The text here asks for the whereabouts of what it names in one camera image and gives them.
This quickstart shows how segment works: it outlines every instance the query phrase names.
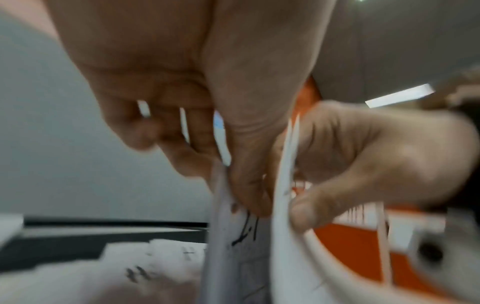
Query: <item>human hand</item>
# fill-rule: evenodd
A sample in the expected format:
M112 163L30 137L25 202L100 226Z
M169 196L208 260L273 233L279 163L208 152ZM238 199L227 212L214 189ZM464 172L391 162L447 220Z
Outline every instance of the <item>human hand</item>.
M313 186L293 200L291 223L304 232L368 202L442 202L466 182L479 154L475 126L460 114L321 102L300 124L296 169Z
M310 73L335 0L46 0L102 115L129 147L158 144L184 176L210 181L224 119L232 191L252 213L272 204L262 176ZM148 103L151 116L140 113ZM189 143L182 134L184 108Z

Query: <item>fluorescent light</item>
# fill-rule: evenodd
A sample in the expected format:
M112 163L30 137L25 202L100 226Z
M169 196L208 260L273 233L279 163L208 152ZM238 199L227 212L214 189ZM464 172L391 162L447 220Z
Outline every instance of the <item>fluorescent light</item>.
M435 92L429 84L424 84L418 87L406 89L400 92L388 94L378 98L365 101L369 108L376 108L385 105L396 104L403 101L421 98Z

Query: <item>gray ceiling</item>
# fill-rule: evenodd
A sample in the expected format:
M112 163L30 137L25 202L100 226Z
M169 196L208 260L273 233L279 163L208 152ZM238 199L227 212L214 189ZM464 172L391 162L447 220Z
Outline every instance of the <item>gray ceiling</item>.
M476 62L479 0L337 0L313 77L324 99L363 102Z

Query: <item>dark sleeve cuff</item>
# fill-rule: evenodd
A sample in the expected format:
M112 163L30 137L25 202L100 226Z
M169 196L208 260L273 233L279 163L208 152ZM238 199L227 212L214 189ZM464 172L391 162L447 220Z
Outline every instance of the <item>dark sleeve cuff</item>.
M465 101L451 110L468 117L475 125L480 138L480 100ZM480 165L454 197L442 205L429 207L427 211L446 212L448 208L471 210L475 215L477 225L480 225Z

